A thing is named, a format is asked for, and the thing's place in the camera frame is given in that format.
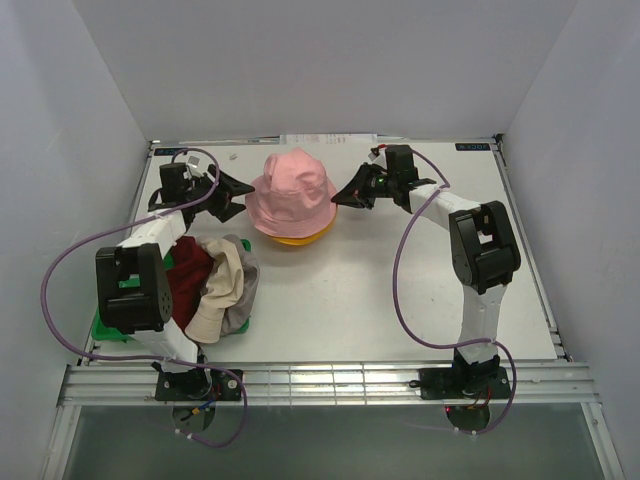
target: white wall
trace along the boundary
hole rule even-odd
[[[0,70],[0,478],[22,480],[40,473],[71,358],[44,325],[41,277],[73,240],[125,220],[146,142],[70,0],[0,0]],[[78,344],[94,252],[52,280]]]
[[[74,0],[149,139],[504,132],[576,0]]]
[[[640,476],[640,4],[580,0],[506,136],[507,165],[569,352],[593,368]]]

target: beige cap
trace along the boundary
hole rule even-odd
[[[216,343],[225,310],[242,296],[244,271],[238,249],[229,240],[198,238],[196,242],[213,258],[214,273],[207,280],[198,310],[184,332],[195,342]]]

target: yellow hat brim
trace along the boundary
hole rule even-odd
[[[338,210],[336,210],[336,214],[333,216],[333,220],[331,220],[331,223],[329,225],[327,225],[325,228],[323,228],[322,230],[320,230],[318,233],[311,235],[310,237],[305,237],[305,238],[285,238],[285,237],[271,237],[269,236],[269,238],[275,240],[278,243],[282,243],[284,245],[293,245],[296,247],[300,247],[303,245],[309,245],[312,242],[315,242],[316,240],[318,240],[320,237],[322,237],[325,233],[327,233],[329,230],[331,230],[331,228],[333,227],[333,224],[336,222],[336,217],[338,216]]]

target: clothing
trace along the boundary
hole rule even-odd
[[[271,237],[308,238],[327,228],[336,194],[320,160],[301,148],[269,155],[245,205],[254,226]]]
[[[258,266],[256,256],[244,249],[238,237],[235,235],[225,235],[224,239],[232,242],[236,246],[238,254],[240,255],[240,262],[242,263],[242,271],[244,272],[242,296],[238,300],[238,303],[225,310],[224,317],[222,318],[220,333],[221,335],[229,335],[242,327],[249,319],[249,315],[251,315],[251,309],[253,308],[253,302],[258,289],[258,281],[260,280],[260,267]]]
[[[200,299],[200,305],[185,334],[200,343],[220,339],[225,309],[238,303],[244,290],[244,272],[236,246],[223,238],[199,238],[198,245],[215,262]]]
[[[211,275],[213,258],[193,237],[180,237],[171,248],[174,266],[167,270],[173,299],[172,317],[180,329],[189,325],[200,302],[200,290]]]

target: pink bucket hat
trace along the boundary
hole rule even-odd
[[[301,148],[269,155],[264,175],[251,183],[247,212],[255,227],[272,237],[306,238],[331,224],[336,194],[320,160]]]

